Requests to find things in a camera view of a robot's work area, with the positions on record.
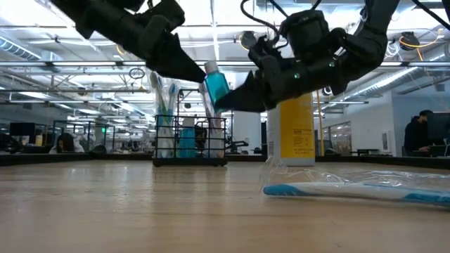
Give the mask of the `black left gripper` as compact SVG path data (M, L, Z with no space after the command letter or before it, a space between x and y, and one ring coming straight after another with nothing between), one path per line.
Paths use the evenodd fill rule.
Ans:
M170 34L160 15L145 20L111 3L86 5L86 38L94 32L122 46L146 62L160 76L202 83L205 71L181 48L178 34Z

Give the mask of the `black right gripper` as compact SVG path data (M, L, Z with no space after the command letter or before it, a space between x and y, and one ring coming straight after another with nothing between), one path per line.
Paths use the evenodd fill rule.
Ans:
M314 53L307 62L283 58L264 37L250 48L249 59L257 70L248 72L238 88L214 102L215 109L264 112L282 101L326 87L333 93L342 93L349 83L337 57Z

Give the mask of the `teal mouthwash bottle white cap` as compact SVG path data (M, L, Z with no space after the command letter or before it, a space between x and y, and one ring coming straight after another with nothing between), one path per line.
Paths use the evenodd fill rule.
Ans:
M195 157L195 119L185 117L180 131L179 147L181 158Z
M219 71L216 61L207 61L205 63L205 86L212 102L214 112L219 114L224 112L216 106L216 102L230 92L229 83L225 75Z

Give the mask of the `white yellow wipes canister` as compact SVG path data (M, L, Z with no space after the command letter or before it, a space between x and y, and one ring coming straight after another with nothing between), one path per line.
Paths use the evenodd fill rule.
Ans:
M315 164L314 112L310 93L268 111L267 152L288 167Z

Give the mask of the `black metal rack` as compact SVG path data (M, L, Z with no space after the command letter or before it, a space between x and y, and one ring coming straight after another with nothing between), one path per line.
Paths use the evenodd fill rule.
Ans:
M89 152L99 145L103 145L107 151L111 151L116 143L117 129L112 124L97 119L54 120L51 127L54 144L63 133L72 135L75 144L83 147L85 152Z

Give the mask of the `person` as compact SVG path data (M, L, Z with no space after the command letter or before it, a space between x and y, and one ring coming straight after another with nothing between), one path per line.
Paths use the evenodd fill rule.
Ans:
M431 110L422 110L419 115L411 118L404 130L404 150L407 156L426 155L432 145L444 145L442 139L428 136L428 116Z
M83 153L84 149L75 140L72 134L62 133L58 139L55 146L49 150L49 154L59 154L59 153Z

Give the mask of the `black computer monitor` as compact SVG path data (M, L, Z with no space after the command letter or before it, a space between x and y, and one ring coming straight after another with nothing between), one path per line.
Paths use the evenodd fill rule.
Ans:
M450 112L436 112L427 116L427 134L434 140L450 138Z

